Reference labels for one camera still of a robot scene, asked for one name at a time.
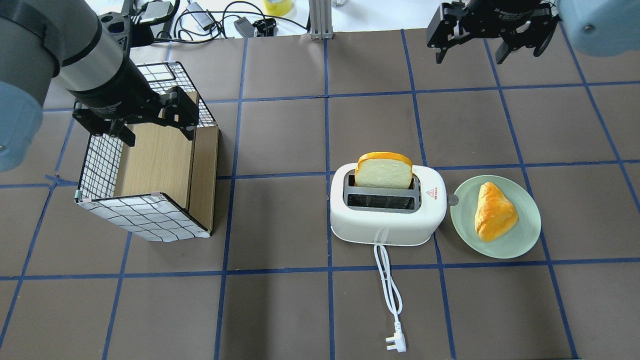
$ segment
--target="power cord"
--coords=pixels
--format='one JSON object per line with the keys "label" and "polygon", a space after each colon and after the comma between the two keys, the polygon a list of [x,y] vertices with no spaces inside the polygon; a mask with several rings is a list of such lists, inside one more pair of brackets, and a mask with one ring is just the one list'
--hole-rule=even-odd
{"label": "power cord", "polygon": [[[249,4],[249,5],[253,6],[253,7],[255,7],[256,9],[258,9],[259,13],[257,13],[257,12],[229,11],[229,10],[228,10],[228,9],[229,9],[229,7],[230,7],[230,6],[232,6],[233,4],[236,4],[236,3],[246,3],[246,4]],[[203,34],[203,33],[197,33],[197,32],[195,32],[195,31],[191,31],[191,30],[188,30],[188,29],[184,29],[184,28],[182,27],[182,19],[183,19],[183,17],[185,17],[185,16],[187,16],[187,15],[192,15],[192,16],[193,16],[193,14],[195,14],[195,13],[206,13],[206,14],[208,14],[208,15],[211,17],[211,19],[213,20],[214,26],[209,30],[209,32],[208,32],[208,33],[204,33],[204,34]],[[213,15],[213,14],[215,14],[215,13],[221,13],[221,14],[223,15],[223,18],[222,18],[220,21],[217,21],[217,20],[215,19],[214,15]],[[229,17],[237,17],[237,18],[239,19],[239,18],[240,18],[240,16],[236,15],[236,14],[239,14],[239,13],[240,13],[240,14],[260,15],[260,16],[262,16],[262,18],[263,18],[264,20],[266,20],[266,16],[264,15],[264,13],[262,12],[262,10],[261,10],[260,8],[258,8],[258,7],[257,7],[257,6],[255,6],[254,4],[248,3],[248,2],[246,2],[246,1],[233,1],[233,2],[229,3],[229,4],[225,7],[224,11],[221,11],[221,12],[218,12],[218,11],[214,12],[214,11],[210,11],[210,10],[202,10],[202,11],[187,11],[187,10],[186,10],[186,11],[182,12],[182,13],[181,13],[181,14],[180,14],[176,19],[175,19],[175,24],[173,25],[173,31],[172,31],[173,36],[172,36],[172,37],[170,37],[170,38],[159,38],[159,34],[160,34],[160,33],[158,33],[158,34],[156,35],[156,39],[155,39],[155,41],[154,41],[154,42],[156,42],[156,43],[161,43],[161,42],[178,42],[178,43],[182,43],[182,44],[202,44],[202,43],[210,42],[210,41],[212,41],[212,40],[214,40],[214,39],[216,39],[216,38],[219,38],[219,37],[227,38],[227,35],[226,35],[226,33],[225,33],[224,20],[225,20],[225,19],[227,19],[227,18],[229,18]],[[279,17],[279,16],[269,16],[269,17],[272,17],[272,18],[276,18],[276,19],[280,19],[280,20],[284,20],[284,21],[290,22],[290,23],[292,23],[292,24],[294,24],[294,25],[297,25],[298,27],[300,27],[300,28],[304,29],[307,33],[310,31],[310,29],[309,29],[309,27],[308,27],[308,26],[304,26],[304,25],[302,25],[302,24],[300,24],[300,23],[298,23],[298,22],[296,22],[296,21],[294,21],[294,20],[287,19],[287,18],[285,18],[285,17]],[[187,35],[189,36],[189,40],[186,40],[186,39],[182,38],[181,34],[183,34],[183,33],[185,33],[185,34],[187,34]],[[203,37],[203,36],[207,36],[207,35],[208,35],[208,36],[210,36],[210,37],[209,37],[209,38],[206,38],[206,39],[203,39],[203,40],[193,40],[192,35],[196,35],[196,36],[200,36],[200,37]]]}
{"label": "power cord", "polygon": [[394,315],[394,335],[386,338],[387,350],[397,350],[398,352],[406,351],[406,343],[404,341],[404,334],[402,332],[402,326],[398,315],[402,313],[402,297],[400,297],[400,291],[396,286],[393,278],[391,278],[391,264],[389,263],[389,254],[387,248],[384,245],[374,245],[373,252],[376,257],[376,264],[378,265],[378,272],[380,273],[380,281],[382,282],[382,290],[385,294],[385,302],[387,308]]}

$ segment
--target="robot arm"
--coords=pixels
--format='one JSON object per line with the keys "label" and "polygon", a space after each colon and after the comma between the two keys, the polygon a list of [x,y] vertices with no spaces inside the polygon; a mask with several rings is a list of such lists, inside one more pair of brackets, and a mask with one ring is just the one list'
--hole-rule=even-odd
{"label": "robot arm", "polygon": [[76,97],[73,116],[92,135],[133,146],[125,125],[153,122],[193,139],[197,105],[177,86],[167,94],[149,87],[129,49],[153,35],[148,26],[134,28],[131,0],[124,10],[98,17],[83,0],[0,1],[0,171],[24,159],[53,77]]}
{"label": "robot arm", "polygon": [[[472,38],[501,37],[495,53],[502,63],[511,51],[533,48],[540,56],[560,17],[572,46],[591,56],[640,49],[640,1],[627,0],[462,0],[442,3],[427,28],[427,46],[441,63],[447,50]],[[551,9],[557,5],[558,14]]]}
{"label": "robot arm", "polygon": [[[495,53],[501,64],[509,53],[521,47],[534,48],[540,56],[556,30],[559,17],[551,5],[541,0],[471,0],[442,3],[427,28],[427,46],[436,49],[436,62],[442,63],[447,50],[473,38],[501,37]],[[519,32],[518,28],[529,22]]]}

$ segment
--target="black cable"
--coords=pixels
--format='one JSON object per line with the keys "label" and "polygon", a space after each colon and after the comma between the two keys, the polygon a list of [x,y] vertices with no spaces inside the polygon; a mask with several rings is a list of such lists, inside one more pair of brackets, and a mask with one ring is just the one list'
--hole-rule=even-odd
{"label": "black cable", "polygon": [[[259,13],[256,13],[256,12],[240,12],[240,11],[233,11],[233,12],[230,12],[230,11],[228,10],[228,8],[229,8],[231,5],[236,4],[236,3],[249,4],[249,5],[253,6],[254,8],[258,9],[258,11],[260,11],[260,12],[259,12]],[[213,24],[214,24],[214,26],[212,26],[212,27],[211,27],[211,29],[209,30],[209,32],[208,32],[208,33],[206,33],[206,34],[203,34],[203,33],[197,33],[197,32],[195,32],[195,31],[187,30],[187,29],[184,29],[184,28],[182,27],[182,18],[183,18],[184,16],[186,16],[186,15],[192,15],[192,14],[194,14],[194,13],[206,13],[206,14],[208,14],[208,15],[211,17],[211,19],[213,20]],[[217,21],[217,20],[215,19],[214,15],[213,15],[214,13],[222,13],[222,14],[223,14],[222,19],[221,19],[220,21]],[[178,42],[178,43],[182,43],[182,44],[202,44],[202,43],[205,43],[205,42],[209,42],[209,41],[211,41],[211,40],[214,40],[215,38],[218,38],[220,35],[222,35],[223,37],[227,38],[227,35],[226,35],[226,33],[225,33],[224,20],[225,20],[225,19],[227,19],[227,18],[229,18],[229,17],[237,17],[238,19],[240,19],[241,17],[240,17],[240,16],[238,16],[238,15],[236,15],[236,14],[238,14],[238,13],[246,13],[246,14],[251,14],[251,15],[260,15],[260,16],[262,16],[263,20],[266,22],[266,16],[265,16],[265,15],[264,15],[264,13],[262,12],[262,10],[261,10],[260,8],[258,8],[257,6],[255,6],[254,4],[248,3],[248,2],[246,2],[246,1],[233,1],[233,2],[229,3],[229,4],[227,5],[227,7],[225,7],[225,9],[224,9],[223,11],[221,11],[221,12],[219,12],[219,11],[218,11],[218,12],[212,12],[212,11],[209,11],[209,10],[198,10],[198,11],[187,11],[187,10],[185,10],[185,11],[183,11],[183,12],[182,12],[182,13],[181,13],[181,14],[180,14],[176,19],[175,19],[175,24],[173,25],[173,37],[171,37],[171,35],[169,35],[169,34],[168,34],[168,35],[170,36],[170,38],[156,38],[156,39],[154,40],[154,42]],[[301,25],[300,23],[298,23],[298,22],[296,22],[296,21],[293,21],[293,20],[291,20],[291,19],[287,19],[287,18],[285,18],[285,17],[279,17],[279,16],[270,16],[270,17],[275,18],[275,19],[280,19],[280,20],[284,20],[284,21],[291,22],[291,23],[293,23],[293,24],[295,24],[295,25],[299,26],[300,28],[304,29],[307,33],[310,31],[310,19],[307,21],[307,26],[305,27],[305,26]],[[217,34],[215,34],[215,35],[213,35],[213,31],[214,31],[215,29],[218,29],[218,33],[217,33]],[[180,36],[180,34],[181,34],[182,32],[187,33],[187,34],[189,35],[190,40],[184,40],[184,39],[182,39],[182,37]],[[204,40],[193,40],[192,35],[196,35],[196,36],[200,36],[200,37],[203,37],[203,36],[207,36],[207,35],[209,35],[209,36],[210,36],[210,38],[207,38],[207,39],[204,39]]]}
{"label": "black cable", "polygon": [[[260,12],[260,14],[262,15],[262,20],[264,20],[264,25],[266,26],[267,24],[267,17],[264,16],[264,13],[262,12],[262,9],[260,9],[258,6],[255,6],[254,4],[251,4],[248,1],[243,1],[243,0],[237,0],[237,1],[232,1],[230,2],[225,9],[222,11],[222,19],[225,18],[225,14],[227,13],[227,10],[231,7],[231,5],[233,4],[247,4],[247,5],[251,5],[254,8],[258,9],[258,11]],[[225,31],[225,24],[224,24],[224,20],[222,22],[222,36],[224,36],[225,38],[227,38],[227,32]]]}
{"label": "black cable", "polygon": [[[227,12],[228,13],[234,13],[234,14],[236,14],[236,13],[247,13],[247,14],[251,14],[251,15],[260,15],[260,16],[262,15],[261,13],[256,13],[256,12],[230,12],[230,11],[227,11]],[[185,13],[183,13],[183,15],[188,15],[190,13],[222,13],[222,12],[212,12],[212,11],[209,11],[209,10],[202,10],[202,11],[198,10],[198,11],[195,11],[195,12],[185,12]],[[269,16],[269,17],[272,17],[274,19],[280,19],[280,20],[291,22],[291,23],[299,26],[301,29],[307,30],[307,32],[310,31],[309,29],[307,29],[304,25],[300,24],[299,22],[296,22],[296,21],[291,20],[291,19],[287,19],[286,17],[280,17],[280,16]]]}
{"label": "black cable", "polygon": [[156,34],[156,38],[161,37],[161,35],[162,35],[163,33],[166,33],[166,36],[168,36],[168,38],[171,38],[171,33],[169,33],[169,31],[167,31],[167,30],[160,30],[160,31],[158,31],[158,33]]}

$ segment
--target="yellow tape roll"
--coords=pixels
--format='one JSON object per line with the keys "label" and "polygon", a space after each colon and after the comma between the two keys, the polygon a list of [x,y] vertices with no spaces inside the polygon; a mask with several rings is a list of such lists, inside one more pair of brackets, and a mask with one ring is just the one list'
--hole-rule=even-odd
{"label": "yellow tape roll", "polygon": [[264,7],[269,16],[284,16],[291,11],[293,3],[291,0],[264,0]]}

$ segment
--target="box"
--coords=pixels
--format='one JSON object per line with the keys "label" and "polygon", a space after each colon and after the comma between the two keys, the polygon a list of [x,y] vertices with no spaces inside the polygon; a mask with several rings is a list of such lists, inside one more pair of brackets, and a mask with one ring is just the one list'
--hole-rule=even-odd
{"label": "box", "polygon": [[[197,94],[179,62],[138,66],[161,94],[179,85]],[[75,200],[152,241],[209,237],[213,230],[218,125],[198,98],[199,124],[190,142],[172,127],[138,124],[136,146],[90,136]]]}

